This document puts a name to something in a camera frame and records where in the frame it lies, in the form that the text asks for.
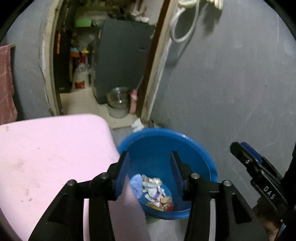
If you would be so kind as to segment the person's right hand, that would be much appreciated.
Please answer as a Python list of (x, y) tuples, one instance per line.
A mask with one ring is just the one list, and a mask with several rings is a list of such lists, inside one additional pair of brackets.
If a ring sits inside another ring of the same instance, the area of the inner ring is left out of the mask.
[(252, 211), (261, 223), (261, 226), (265, 230), (269, 240), (275, 240), (276, 235), (280, 229), (280, 224), (269, 216), (269, 211), (265, 211), (264, 209), (260, 208), (259, 204), (255, 205), (252, 208)]

